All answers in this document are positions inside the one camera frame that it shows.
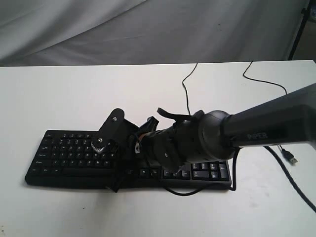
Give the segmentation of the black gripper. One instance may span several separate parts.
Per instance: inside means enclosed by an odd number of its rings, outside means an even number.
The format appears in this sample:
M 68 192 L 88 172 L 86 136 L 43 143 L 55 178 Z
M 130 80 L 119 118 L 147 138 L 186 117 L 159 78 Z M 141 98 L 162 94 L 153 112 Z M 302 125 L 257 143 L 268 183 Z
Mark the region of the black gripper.
M 100 129 L 92 135 L 91 146 L 99 154 L 107 155 L 114 162 L 114 171 L 108 188 L 117 193 L 126 183 L 135 178 L 135 169 L 158 168 L 158 162 L 150 160 L 143 151 L 141 135 L 155 131 L 158 120 L 154 117 L 140 127 L 125 119 L 122 109 L 114 109 Z

